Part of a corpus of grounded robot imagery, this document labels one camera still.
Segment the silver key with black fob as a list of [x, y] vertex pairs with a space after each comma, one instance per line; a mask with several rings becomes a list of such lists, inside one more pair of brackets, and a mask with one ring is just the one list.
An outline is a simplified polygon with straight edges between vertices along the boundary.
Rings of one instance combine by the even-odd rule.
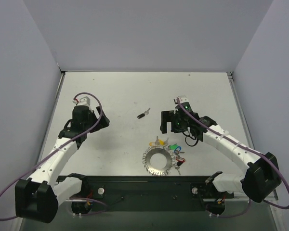
[[149, 107], [149, 108], [148, 108], [147, 110], [145, 110], [143, 113], [139, 114], [139, 115], [137, 116], [137, 118], [138, 118], [138, 119], [141, 119], [141, 118], [145, 117], [146, 115], [148, 115], [150, 109], [151, 109], [151, 108]]

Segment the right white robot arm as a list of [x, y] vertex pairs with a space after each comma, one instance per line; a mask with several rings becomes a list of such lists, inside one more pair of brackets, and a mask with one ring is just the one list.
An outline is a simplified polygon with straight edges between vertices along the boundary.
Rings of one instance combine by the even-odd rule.
[[160, 130], [167, 133], [167, 124], [171, 124], [173, 133], [188, 132], [192, 138], [204, 142], [229, 158], [242, 171], [241, 175], [217, 172], [208, 180], [214, 188], [223, 193], [244, 193], [251, 200], [262, 202], [277, 186], [281, 178], [277, 174], [276, 157], [267, 153], [264, 158], [256, 155], [233, 138], [208, 116], [199, 117], [193, 112], [189, 103], [177, 105], [175, 110], [161, 112]]

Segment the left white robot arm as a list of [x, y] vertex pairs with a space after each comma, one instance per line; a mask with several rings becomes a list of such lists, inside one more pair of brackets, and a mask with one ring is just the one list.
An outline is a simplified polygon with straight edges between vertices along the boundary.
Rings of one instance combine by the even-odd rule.
[[15, 212], [17, 217], [51, 222], [60, 201], [54, 192], [57, 178], [68, 160], [86, 141], [88, 133], [109, 126], [101, 106], [97, 106], [99, 116], [87, 105], [77, 105], [72, 118], [60, 131], [52, 151], [35, 167], [26, 179], [20, 179], [15, 186]]

